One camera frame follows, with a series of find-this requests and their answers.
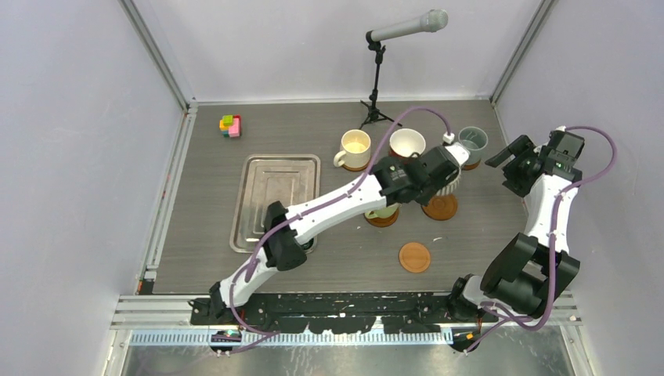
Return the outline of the grey ribbed mug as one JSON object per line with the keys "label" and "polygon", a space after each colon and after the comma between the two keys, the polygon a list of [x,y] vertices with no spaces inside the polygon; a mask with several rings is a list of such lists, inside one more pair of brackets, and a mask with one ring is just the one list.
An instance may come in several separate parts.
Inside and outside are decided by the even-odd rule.
{"label": "grey ribbed mug", "polygon": [[454,179],[448,182],[443,188],[436,192],[437,196],[447,196],[452,194],[460,185],[461,170],[457,171],[457,175]]}

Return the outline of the brown ridged wooden coaster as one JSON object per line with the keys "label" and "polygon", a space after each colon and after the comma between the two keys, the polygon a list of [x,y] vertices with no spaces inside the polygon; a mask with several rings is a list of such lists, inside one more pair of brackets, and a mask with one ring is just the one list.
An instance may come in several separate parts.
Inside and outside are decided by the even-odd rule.
{"label": "brown ridged wooden coaster", "polygon": [[347,171],[350,171],[350,172],[361,172],[361,171],[366,170],[369,165],[370,165],[370,163],[367,162],[366,164],[364,164],[363,166],[360,166],[360,167],[349,167],[348,164],[343,164],[341,167],[343,169],[347,170]]}
{"label": "brown ridged wooden coaster", "polygon": [[375,226],[375,227],[379,227],[379,228],[385,228],[385,227],[391,226],[392,224],[394,224],[394,223],[396,222],[396,220],[398,219],[398,217],[399,217],[399,209],[397,209],[397,210],[396,210],[392,215],[390,215],[389,217],[385,217],[385,218],[382,218],[382,217],[372,217],[372,218],[371,218],[369,212],[367,212],[367,213],[364,215],[365,220],[366,220],[371,226]]}
{"label": "brown ridged wooden coaster", "polygon": [[482,163],[482,161],[477,161],[473,164],[466,164],[462,167],[462,169],[464,171],[470,171],[470,170],[473,170],[473,169],[477,168],[481,163]]}
{"label": "brown ridged wooden coaster", "polygon": [[458,201],[453,194],[436,195],[426,205],[422,205],[423,213],[430,219],[446,221],[451,219],[458,210]]}

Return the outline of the white bowl cup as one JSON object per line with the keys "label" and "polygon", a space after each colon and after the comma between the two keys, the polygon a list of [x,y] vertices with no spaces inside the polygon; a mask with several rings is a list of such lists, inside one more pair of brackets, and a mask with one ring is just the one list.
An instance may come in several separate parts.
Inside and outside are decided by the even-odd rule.
{"label": "white bowl cup", "polygon": [[422,154],[426,149],[426,140],[414,129],[400,128],[391,134],[388,145],[389,156],[408,158],[414,154]]}

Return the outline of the grey-blue mug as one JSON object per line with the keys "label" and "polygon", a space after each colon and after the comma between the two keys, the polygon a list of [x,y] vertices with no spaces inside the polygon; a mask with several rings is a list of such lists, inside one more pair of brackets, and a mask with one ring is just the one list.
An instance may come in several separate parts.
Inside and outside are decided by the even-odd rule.
{"label": "grey-blue mug", "polygon": [[481,161],[489,141],[483,129],[478,127],[462,128],[458,133],[457,139],[469,153],[469,158],[464,165],[465,167],[476,165]]}

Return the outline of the light green cup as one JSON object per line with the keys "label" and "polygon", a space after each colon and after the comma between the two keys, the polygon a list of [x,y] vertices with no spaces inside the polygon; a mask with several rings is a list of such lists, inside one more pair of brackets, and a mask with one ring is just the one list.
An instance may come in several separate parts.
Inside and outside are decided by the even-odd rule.
{"label": "light green cup", "polygon": [[391,204],[385,208],[367,211],[364,213],[366,219],[389,219],[397,213],[401,204]]}

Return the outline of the cream mug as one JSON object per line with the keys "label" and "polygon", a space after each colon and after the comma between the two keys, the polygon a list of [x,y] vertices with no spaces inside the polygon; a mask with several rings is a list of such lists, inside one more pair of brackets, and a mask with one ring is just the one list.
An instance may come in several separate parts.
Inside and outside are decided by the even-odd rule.
{"label": "cream mug", "polygon": [[341,168],[343,164],[349,167],[360,167],[370,162],[371,138],[360,129],[348,130],[341,137],[340,150],[335,154],[333,165]]}

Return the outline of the light wooden coaster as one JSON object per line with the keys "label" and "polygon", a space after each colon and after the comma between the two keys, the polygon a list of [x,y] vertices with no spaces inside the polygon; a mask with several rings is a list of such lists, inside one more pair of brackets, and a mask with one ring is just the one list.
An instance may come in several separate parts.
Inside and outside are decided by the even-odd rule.
{"label": "light wooden coaster", "polygon": [[410,273],[422,273],[431,264],[431,253],[423,244],[410,242],[400,248],[399,263]]}

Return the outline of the silver metal tray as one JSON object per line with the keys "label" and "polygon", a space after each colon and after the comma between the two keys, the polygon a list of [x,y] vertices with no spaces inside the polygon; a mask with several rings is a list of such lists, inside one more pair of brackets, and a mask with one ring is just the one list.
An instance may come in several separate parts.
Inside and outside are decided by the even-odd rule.
{"label": "silver metal tray", "polygon": [[315,154],[252,154],[244,162],[229,246],[251,253],[264,234],[267,207],[289,207],[319,195],[320,159]]}

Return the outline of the dark green patterned mug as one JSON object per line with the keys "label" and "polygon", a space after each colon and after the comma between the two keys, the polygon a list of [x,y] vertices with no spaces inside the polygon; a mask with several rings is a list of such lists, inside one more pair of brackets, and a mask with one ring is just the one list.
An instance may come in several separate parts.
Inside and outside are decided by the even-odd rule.
{"label": "dark green patterned mug", "polygon": [[312,238],[312,239],[306,241],[305,243],[298,243],[296,241],[295,242],[295,245],[297,246],[297,251],[296,252],[298,254],[306,255],[306,254],[308,254],[309,252],[312,251],[312,248],[315,245],[315,243],[316,243],[315,238]]}

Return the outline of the silver microphone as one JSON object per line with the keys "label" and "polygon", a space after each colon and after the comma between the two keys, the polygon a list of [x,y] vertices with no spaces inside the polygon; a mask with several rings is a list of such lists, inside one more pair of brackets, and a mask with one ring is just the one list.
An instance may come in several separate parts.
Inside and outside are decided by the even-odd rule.
{"label": "silver microphone", "polygon": [[448,22],[449,14],[445,10],[431,9],[415,19],[367,31],[366,40],[368,43],[378,43],[422,32],[435,33],[446,27]]}

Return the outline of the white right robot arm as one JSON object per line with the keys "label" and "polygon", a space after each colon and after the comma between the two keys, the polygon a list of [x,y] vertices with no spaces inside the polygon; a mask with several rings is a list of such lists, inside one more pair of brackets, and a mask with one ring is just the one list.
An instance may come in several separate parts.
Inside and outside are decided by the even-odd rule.
{"label": "white right robot arm", "polygon": [[486,161],[502,168],[503,185],[524,199],[528,219],[483,275],[456,280],[446,299],[451,318],[477,320],[486,307],[534,320],[550,314],[580,268],[568,253],[566,228],[583,177],[575,163],[584,146],[583,137],[557,128],[543,145],[522,135]]}

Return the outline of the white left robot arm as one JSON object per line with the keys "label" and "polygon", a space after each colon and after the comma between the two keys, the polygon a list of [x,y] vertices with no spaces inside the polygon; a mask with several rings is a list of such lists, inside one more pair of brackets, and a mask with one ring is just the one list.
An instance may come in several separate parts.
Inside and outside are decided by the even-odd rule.
{"label": "white left robot arm", "polygon": [[357,215],[393,204],[426,205],[439,191],[452,186],[469,158],[460,143],[436,146],[406,158],[386,156],[370,164],[360,177],[314,200],[267,207],[264,235],[251,256],[229,277],[209,289],[209,302],[191,306],[216,324],[239,320],[240,307],[278,272],[301,266],[306,244],[318,234]]}

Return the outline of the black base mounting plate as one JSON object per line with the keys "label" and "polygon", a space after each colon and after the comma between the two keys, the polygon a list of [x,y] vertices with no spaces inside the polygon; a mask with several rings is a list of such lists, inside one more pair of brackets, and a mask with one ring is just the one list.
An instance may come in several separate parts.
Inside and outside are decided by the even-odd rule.
{"label": "black base mounting plate", "polygon": [[431,333],[443,324],[495,322],[495,317],[434,292],[257,293],[236,309],[220,298],[188,302],[193,325],[237,325],[258,334],[365,334],[381,324],[387,334]]}

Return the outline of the colourful block puzzle cube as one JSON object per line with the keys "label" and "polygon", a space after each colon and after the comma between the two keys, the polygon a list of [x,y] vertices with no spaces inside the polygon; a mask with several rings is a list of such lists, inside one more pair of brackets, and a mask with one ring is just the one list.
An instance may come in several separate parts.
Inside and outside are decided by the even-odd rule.
{"label": "colourful block puzzle cube", "polygon": [[227,114],[219,121],[219,129],[223,137],[240,138],[242,135],[242,117],[239,114]]}

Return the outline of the aluminium front rail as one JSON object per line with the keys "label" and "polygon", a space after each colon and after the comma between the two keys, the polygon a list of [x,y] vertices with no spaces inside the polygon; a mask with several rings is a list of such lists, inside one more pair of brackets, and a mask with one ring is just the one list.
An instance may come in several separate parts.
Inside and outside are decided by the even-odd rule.
{"label": "aluminium front rail", "polygon": [[253,295],[236,312],[215,317],[203,295],[119,299],[111,321],[141,346],[208,346],[224,352],[254,346],[464,346],[509,324],[480,312],[452,315],[444,292]]}

